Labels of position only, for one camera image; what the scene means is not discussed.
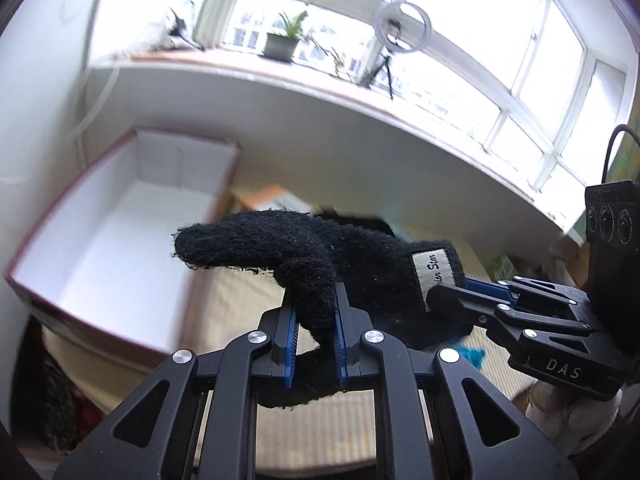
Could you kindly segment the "white gloved right hand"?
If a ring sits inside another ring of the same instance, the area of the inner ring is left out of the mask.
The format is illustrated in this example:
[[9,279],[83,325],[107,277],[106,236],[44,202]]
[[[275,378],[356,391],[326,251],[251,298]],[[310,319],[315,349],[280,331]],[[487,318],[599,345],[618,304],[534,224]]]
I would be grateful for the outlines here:
[[611,400],[598,401],[538,380],[529,390],[525,415],[565,456],[571,456],[612,428],[622,399],[622,390]]

